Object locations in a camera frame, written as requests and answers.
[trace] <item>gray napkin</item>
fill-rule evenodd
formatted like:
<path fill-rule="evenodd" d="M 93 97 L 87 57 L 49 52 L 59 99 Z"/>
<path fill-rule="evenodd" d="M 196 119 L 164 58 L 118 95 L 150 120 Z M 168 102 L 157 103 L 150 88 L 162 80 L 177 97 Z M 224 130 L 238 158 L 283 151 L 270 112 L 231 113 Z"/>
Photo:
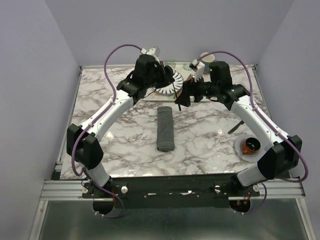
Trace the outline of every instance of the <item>gray napkin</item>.
<path fill-rule="evenodd" d="M 172 108 L 160 106 L 157 108 L 158 131 L 156 138 L 156 148 L 161 152 L 175 150 L 174 143 L 174 119 Z"/>

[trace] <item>marble table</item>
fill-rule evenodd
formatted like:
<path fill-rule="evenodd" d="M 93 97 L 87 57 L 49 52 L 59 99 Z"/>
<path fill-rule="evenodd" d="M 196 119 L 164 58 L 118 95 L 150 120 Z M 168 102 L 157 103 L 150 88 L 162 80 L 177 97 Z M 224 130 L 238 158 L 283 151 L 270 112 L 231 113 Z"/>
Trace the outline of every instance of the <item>marble table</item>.
<path fill-rule="evenodd" d="M 192 73 L 186 64 L 170 64 L 178 72 L 184 72 L 184 79 L 188 77 L 186 74 Z M 107 71 L 116 86 L 132 69 L 133 66 L 117 65 Z M 249 89 L 243 67 L 231 65 L 230 70 L 233 83 Z M 249 72 L 254 100 L 266 111 L 251 68 Z M 79 125 L 90 118 L 111 95 L 112 90 L 102 68 L 84 69 L 72 123 Z M 160 106 L 172 107 L 175 150 L 171 152 L 160 152 L 156 146 L 157 108 Z M 101 141 L 103 166 L 112 177 L 236 173 L 252 164 L 239 158 L 234 147 L 236 138 L 252 134 L 251 130 L 243 124 L 234 133 L 227 133 L 239 122 L 239 117 L 220 103 L 192 103 L 190 107 L 182 106 L 182 111 L 179 111 L 173 102 L 140 100 L 111 126 Z M 61 160 L 60 178 L 76 179 L 66 150 Z"/>

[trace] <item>mug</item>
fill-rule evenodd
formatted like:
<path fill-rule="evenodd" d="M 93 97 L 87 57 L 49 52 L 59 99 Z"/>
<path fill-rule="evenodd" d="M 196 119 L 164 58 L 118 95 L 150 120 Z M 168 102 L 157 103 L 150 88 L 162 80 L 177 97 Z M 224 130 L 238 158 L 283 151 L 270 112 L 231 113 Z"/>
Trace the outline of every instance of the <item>mug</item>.
<path fill-rule="evenodd" d="M 204 52 L 200 56 L 202 57 L 205 54 L 208 54 L 208 52 Z M 215 56 L 213 54 L 210 54 L 200 60 L 204 64 L 204 74 L 208 74 L 210 72 L 209 64 L 212 63 L 215 59 Z"/>
<path fill-rule="evenodd" d="M 242 154 L 252 155 L 257 153 L 260 148 L 261 144 L 259 140 L 254 137 L 249 137 L 242 143 Z"/>

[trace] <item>gray wall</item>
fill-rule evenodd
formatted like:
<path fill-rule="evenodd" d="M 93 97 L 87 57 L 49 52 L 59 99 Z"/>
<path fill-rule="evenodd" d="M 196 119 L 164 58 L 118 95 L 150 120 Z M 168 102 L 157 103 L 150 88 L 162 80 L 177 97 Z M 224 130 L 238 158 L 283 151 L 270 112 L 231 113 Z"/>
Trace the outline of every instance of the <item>gray wall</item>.
<path fill-rule="evenodd" d="M 0 239 L 28 239 L 79 67 L 43 0 L 0 7 Z"/>
<path fill-rule="evenodd" d="M 157 45 L 162 60 L 191 61 L 226 50 L 256 64 L 286 16 L 292 0 L 46 0 L 75 59 L 102 65 L 120 44 Z M 133 64 L 135 49 L 110 63 Z M 233 58 L 220 60 L 236 63 Z"/>
<path fill-rule="evenodd" d="M 303 141 L 308 212 L 320 239 L 320 1 L 296 0 L 258 65 L 273 120 Z"/>

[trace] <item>purple cable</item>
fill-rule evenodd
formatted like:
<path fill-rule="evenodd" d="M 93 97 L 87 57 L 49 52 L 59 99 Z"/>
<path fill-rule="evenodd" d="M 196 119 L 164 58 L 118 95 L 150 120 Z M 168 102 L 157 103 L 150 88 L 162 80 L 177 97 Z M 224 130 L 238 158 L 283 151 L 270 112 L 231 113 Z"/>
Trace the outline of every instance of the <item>purple cable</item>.
<path fill-rule="evenodd" d="M 142 50 L 141 47 L 137 46 L 137 45 L 134 45 L 134 44 L 123 44 L 123 45 L 120 45 L 118 47 L 116 47 L 114 50 L 112 50 L 112 52 L 109 53 L 109 55 L 106 57 L 105 61 L 104 61 L 104 65 L 103 65 L 103 70 L 104 70 L 104 75 L 105 75 L 105 78 L 106 80 L 108 81 L 108 83 L 110 84 L 111 86 L 111 89 L 113 91 L 113 97 L 112 97 L 112 102 L 110 102 L 110 104 L 95 118 L 92 120 L 92 124 L 94 124 L 96 121 L 98 121 L 102 115 L 104 115 L 110 108 L 111 106 L 113 105 L 113 102 L 116 100 L 117 98 L 117 93 L 116 93 L 116 89 L 114 87 L 114 85 L 112 84 L 110 78 L 108 77 L 108 74 L 107 74 L 107 62 L 109 60 L 109 58 L 111 57 L 111 55 L 117 51 L 118 49 L 120 48 L 123 48 L 123 47 L 134 47 L 134 48 L 137 48 L 139 49 L 140 51 Z M 89 130 L 89 128 L 91 128 L 91 126 L 87 126 L 81 133 L 80 135 L 78 136 L 78 138 L 75 140 L 75 143 L 73 145 L 73 149 L 72 149 L 72 153 L 71 153 L 71 166 L 72 166 L 72 170 L 74 172 L 74 174 L 78 177 L 80 177 L 84 170 L 82 169 L 81 172 L 77 172 L 76 170 L 76 166 L 75 166 L 75 156 L 76 156 L 76 149 L 77 149 L 77 146 L 81 140 L 81 138 L 83 137 L 83 135 Z"/>
<path fill-rule="evenodd" d="M 259 206 L 257 206 L 255 209 L 251 210 L 251 211 L 247 211 L 247 212 L 242 212 L 241 214 L 242 215 L 249 215 L 249 214 L 253 214 L 255 213 L 256 211 L 258 211 L 266 202 L 266 199 L 267 199 L 267 187 L 264 183 L 261 183 L 261 185 L 263 186 L 264 188 L 264 198 L 262 200 L 262 202 L 260 203 Z"/>
<path fill-rule="evenodd" d="M 108 190 L 104 189 L 103 187 L 99 186 L 95 181 L 92 180 L 92 178 L 87 174 L 87 172 L 86 172 L 85 170 L 83 171 L 83 173 L 84 173 L 84 175 L 91 181 L 91 183 L 92 183 L 96 188 L 98 188 L 98 189 L 100 189 L 101 191 L 103 191 L 103 192 L 105 192 L 105 193 L 107 193 L 107 194 L 115 197 L 115 198 L 116 198 L 117 200 L 119 200 L 119 202 L 121 203 L 121 207 L 122 207 L 122 208 L 121 208 L 121 212 L 118 213 L 117 215 L 111 215 L 111 216 L 109 216 L 109 215 L 101 214 L 101 213 L 99 213 L 99 212 L 95 212 L 95 214 L 97 214 L 97 215 L 99 215 L 99 216 L 101 216 L 101 217 L 103 217 L 103 218 L 106 218 L 106 219 L 115 219 L 115 218 L 120 217 L 120 216 L 125 212 L 125 205 L 124 205 L 124 202 L 121 200 L 121 198 L 120 198 L 118 195 L 114 194 L 113 192 L 108 191 Z"/>
<path fill-rule="evenodd" d="M 253 95 L 253 87 L 252 87 L 252 81 L 251 81 L 251 77 L 250 77 L 250 73 L 248 71 L 248 68 L 246 67 L 246 65 L 244 64 L 243 61 L 240 60 L 240 58 L 238 58 L 236 55 L 232 54 L 231 52 L 228 51 L 212 51 L 209 52 L 203 56 L 201 56 L 200 58 L 197 59 L 197 61 L 199 62 L 201 59 L 203 59 L 204 57 L 211 55 L 211 54 L 228 54 L 232 57 L 234 57 L 235 59 L 237 59 L 239 61 L 239 63 L 243 66 L 247 76 L 248 76 L 248 80 L 249 80 L 249 86 L 250 86 L 250 102 L 251 102 L 251 106 L 254 106 L 254 95 Z M 258 110 L 258 109 L 254 109 L 253 111 L 255 111 L 259 117 L 275 132 L 277 133 L 278 130 L 272 126 L 272 124 L 262 115 L 262 113 Z M 306 160 L 304 159 L 304 157 L 302 156 L 302 154 L 299 152 L 299 150 L 285 137 L 283 136 L 281 133 L 278 134 L 278 136 L 284 140 L 294 151 L 295 153 L 299 156 L 299 158 L 301 159 L 301 162 L 304 166 L 304 176 L 301 179 L 298 180 L 292 180 L 292 179 L 287 179 L 284 177 L 279 177 L 279 179 L 282 179 L 284 181 L 290 182 L 290 183 L 301 183 L 302 181 L 306 180 L 308 175 L 309 175 L 309 169 L 306 163 Z"/>

